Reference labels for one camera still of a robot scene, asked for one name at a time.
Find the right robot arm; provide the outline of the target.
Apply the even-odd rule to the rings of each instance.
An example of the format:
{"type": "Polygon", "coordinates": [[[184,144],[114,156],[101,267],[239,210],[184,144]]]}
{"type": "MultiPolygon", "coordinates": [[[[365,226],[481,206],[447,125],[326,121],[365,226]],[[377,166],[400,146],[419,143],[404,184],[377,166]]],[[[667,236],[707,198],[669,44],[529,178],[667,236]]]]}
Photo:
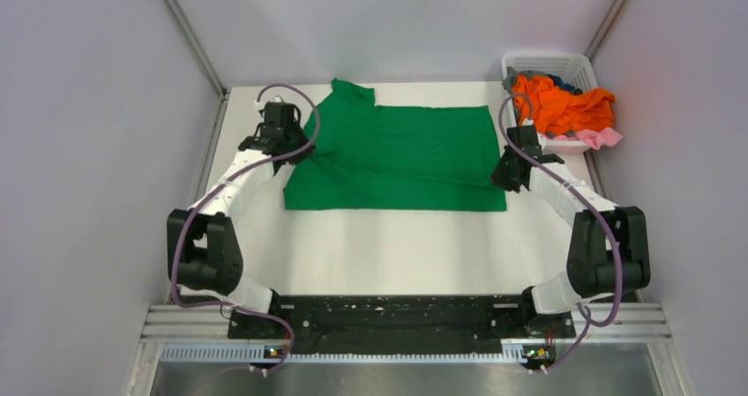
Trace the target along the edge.
{"type": "Polygon", "coordinates": [[[620,206],[577,178],[565,161],[545,153],[532,125],[501,127],[505,149],[490,180],[504,191],[529,191],[550,206],[571,230],[564,269],[522,292],[517,323],[529,336],[552,326],[553,315],[609,297],[605,318],[584,319],[610,325],[626,293],[651,280],[646,216],[637,206],[620,206]]]}

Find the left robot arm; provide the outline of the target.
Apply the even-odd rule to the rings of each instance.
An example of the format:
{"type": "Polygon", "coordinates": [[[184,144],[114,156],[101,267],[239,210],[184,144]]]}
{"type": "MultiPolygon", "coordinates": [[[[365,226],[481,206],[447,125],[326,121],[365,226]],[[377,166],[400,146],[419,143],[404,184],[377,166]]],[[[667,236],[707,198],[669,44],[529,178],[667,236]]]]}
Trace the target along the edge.
{"type": "Polygon", "coordinates": [[[168,216],[168,277],[176,304],[222,304],[251,311],[250,327],[272,337],[283,323],[281,311],[272,306],[277,295],[251,276],[236,223],[282,165],[309,158],[315,146],[300,124],[296,105],[276,97],[260,114],[256,130],[238,145],[213,187],[190,208],[168,216]]]}

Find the green t-shirt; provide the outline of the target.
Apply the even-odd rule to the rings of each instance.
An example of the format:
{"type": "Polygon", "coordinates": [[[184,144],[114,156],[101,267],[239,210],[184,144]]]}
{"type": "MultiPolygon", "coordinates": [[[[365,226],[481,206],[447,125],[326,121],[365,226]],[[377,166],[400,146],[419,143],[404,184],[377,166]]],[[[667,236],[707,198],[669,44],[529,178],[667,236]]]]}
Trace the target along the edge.
{"type": "Polygon", "coordinates": [[[316,150],[283,189],[287,210],[507,210],[490,180],[499,148],[488,106],[381,105],[374,89],[335,78],[318,111],[304,126],[316,150]]]}

